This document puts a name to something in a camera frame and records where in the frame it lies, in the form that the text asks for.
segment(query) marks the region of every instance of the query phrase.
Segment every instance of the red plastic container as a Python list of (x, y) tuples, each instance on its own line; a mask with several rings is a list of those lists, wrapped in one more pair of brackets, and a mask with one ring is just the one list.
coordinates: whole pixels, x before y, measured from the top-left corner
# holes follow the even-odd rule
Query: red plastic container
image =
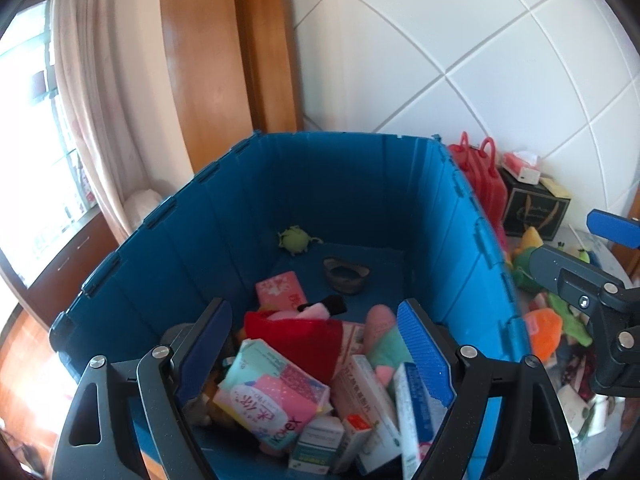
[[(487, 145), (491, 147), (490, 154), (484, 150)], [(467, 133), (462, 132), (460, 144), (450, 145), (449, 151), (476, 193), (489, 223), (496, 232), (500, 232), (507, 206), (507, 188), (495, 167), (494, 140), (487, 137), (476, 150), (469, 145)]]

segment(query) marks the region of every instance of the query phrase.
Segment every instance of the sanitary pad package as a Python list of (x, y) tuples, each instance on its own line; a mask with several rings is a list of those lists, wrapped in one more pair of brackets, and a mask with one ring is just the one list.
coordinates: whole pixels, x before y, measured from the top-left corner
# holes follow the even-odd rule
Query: sanitary pad package
[(263, 340), (246, 339), (213, 401), (260, 441), (283, 449), (328, 399), (328, 386)]

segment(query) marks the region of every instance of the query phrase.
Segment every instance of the blue plastic bin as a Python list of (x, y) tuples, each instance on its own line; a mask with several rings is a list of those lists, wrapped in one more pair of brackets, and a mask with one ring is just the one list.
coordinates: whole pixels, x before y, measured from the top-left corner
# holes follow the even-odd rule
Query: blue plastic bin
[[(294, 224), (325, 243), (289, 256), (276, 233)], [(142, 357), (215, 297), (229, 300), (240, 328), (244, 313), (258, 307), (254, 284), (274, 274), (295, 270), (310, 301), (325, 297), (332, 292), (325, 256), (372, 269), (365, 290), (346, 298), (342, 319), (363, 322), (374, 304), (396, 308), (415, 297), (460, 344), (501, 359), (529, 352), (492, 229), (446, 148), (433, 139), (346, 133), (240, 142), (100, 264), (54, 323), (50, 342), (78, 380), (97, 354), (111, 362)], [(471, 479), (484, 465), (499, 402), (486, 412)], [(155, 456), (142, 406), (131, 409), (142, 449)], [(249, 434), (236, 442), (216, 430), (196, 437), (221, 479), (288, 474)]]

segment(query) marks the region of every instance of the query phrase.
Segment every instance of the metal screw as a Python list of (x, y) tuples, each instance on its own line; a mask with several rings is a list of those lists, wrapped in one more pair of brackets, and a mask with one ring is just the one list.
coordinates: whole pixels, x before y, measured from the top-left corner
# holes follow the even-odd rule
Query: metal screw
[(151, 355), (156, 359), (164, 359), (169, 355), (169, 347), (168, 346), (156, 346)]
[(605, 283), (604, 290), (606, 290), (609, 294), (618, 293), (618, 288), (613, 283)]
[(91, 368), (100, 368), (104, 366), (105, 362), (107, 362), (107, 358), (104, 355), (97, 355), (89, 361), (89, 366)]
[(462, 357), (466, 357), (467, 359), (473, 359), (474, 357), (478, 357), (478, 350), (476, 350), (471, 345), (464, 345), (460, 349), (460, 355), (462, 355)]
[(636, 344), (634, 337), (629, 332), (620, 332), (618, 334), (618, 342), (622, 348), (633, 348)]
[(536, 368), (540, 364), (540, 359), (538, 359), (535, 355), (527, 355), (524, 358), (525, 364), (530, 368)]

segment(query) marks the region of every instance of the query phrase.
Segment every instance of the window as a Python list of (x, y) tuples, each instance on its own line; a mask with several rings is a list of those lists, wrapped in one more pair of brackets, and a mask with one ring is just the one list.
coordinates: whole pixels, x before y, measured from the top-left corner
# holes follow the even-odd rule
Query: window
[(95, 205), (60, 103), (50, 2), (0, 38), (0, 248), (26, 286)]

